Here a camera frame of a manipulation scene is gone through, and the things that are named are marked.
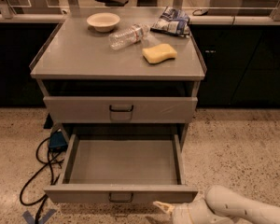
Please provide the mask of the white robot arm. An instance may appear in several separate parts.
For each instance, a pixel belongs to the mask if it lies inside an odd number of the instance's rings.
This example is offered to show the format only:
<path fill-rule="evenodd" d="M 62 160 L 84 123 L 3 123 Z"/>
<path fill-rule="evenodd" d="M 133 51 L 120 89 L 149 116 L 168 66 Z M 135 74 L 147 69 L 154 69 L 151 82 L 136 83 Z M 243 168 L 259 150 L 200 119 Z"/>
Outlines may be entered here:
<path fill-rule="evenodd" d="M 280 224 L 280 207 L 248 199 L 220 185 L 210 186 L 203 198 L 172 205 L 155 201 L 173 224 L 236 224 L 241 218 L 252 224 Z"/>

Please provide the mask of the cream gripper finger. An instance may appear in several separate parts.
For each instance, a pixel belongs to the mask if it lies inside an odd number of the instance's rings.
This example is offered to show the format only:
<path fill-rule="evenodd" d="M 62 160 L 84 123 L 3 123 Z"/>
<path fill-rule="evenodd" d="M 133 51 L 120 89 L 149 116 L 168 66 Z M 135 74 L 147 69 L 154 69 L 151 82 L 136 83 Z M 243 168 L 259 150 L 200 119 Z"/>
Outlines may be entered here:
<path fill-rule="evenodd" d="M 172 204 L 169 204 L 169 203 L 163 203 L 163 202 L 155 201 L 153 204 L 156 207 L 158 207 L 160 210 L 162 210 L 162 212 L 166 215 L 171 215 L 175 210 L 175 207 Z"/>

